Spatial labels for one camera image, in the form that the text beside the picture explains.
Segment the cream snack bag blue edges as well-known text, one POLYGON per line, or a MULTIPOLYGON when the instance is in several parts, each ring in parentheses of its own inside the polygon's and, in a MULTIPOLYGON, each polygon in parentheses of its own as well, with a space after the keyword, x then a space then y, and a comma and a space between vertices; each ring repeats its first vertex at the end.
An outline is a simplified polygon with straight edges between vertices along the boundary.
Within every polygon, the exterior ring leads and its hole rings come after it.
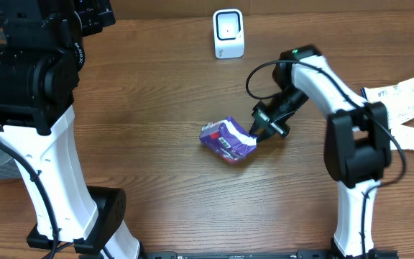
POLYGON ((368 102, 386 106, 390 129, 414 119, 414 77, 391 86, 364 87, 361 93, 368 102))

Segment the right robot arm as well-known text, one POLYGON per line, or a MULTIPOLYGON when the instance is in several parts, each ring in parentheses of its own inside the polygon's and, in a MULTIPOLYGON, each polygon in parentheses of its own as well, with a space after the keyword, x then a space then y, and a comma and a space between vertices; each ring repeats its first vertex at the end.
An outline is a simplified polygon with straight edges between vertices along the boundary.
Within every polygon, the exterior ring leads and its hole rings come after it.
POLYGON ((387 110, 354 93, 330 68, 313 45, 280 53, 273 80, 280 92, 259 97, 250 133, 258 141, 287 137, 287 120, 312 100, 326 118, 323 159, 336 182, 337 226, 328 258, 397 258, 396 251, 378 250, 372 240, 377 189, 391 164, 387 110))

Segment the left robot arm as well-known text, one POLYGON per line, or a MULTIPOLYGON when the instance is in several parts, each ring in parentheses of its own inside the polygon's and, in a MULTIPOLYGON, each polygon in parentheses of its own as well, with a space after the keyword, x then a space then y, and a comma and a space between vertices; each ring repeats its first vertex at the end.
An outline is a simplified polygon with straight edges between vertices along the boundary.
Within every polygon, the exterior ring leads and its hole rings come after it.
POLYGON ((109 0, 0 0, 0 150, 13 158, 36 212, 30 247, 52 258, 138 259, 121 188, 86 184, 74 137, 73 91, 83 38, 115 23, 109 0))

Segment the red purple tissue pack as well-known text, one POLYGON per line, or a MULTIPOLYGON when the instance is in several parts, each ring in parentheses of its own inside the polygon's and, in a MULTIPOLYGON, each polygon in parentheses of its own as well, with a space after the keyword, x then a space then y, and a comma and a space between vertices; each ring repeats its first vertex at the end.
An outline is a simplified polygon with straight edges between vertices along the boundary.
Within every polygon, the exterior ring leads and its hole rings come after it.
POLYGON ((249 135, 233 117, 203 126, 199 140, 230 163, 245 159, 257 149, 257 137, 249 135))

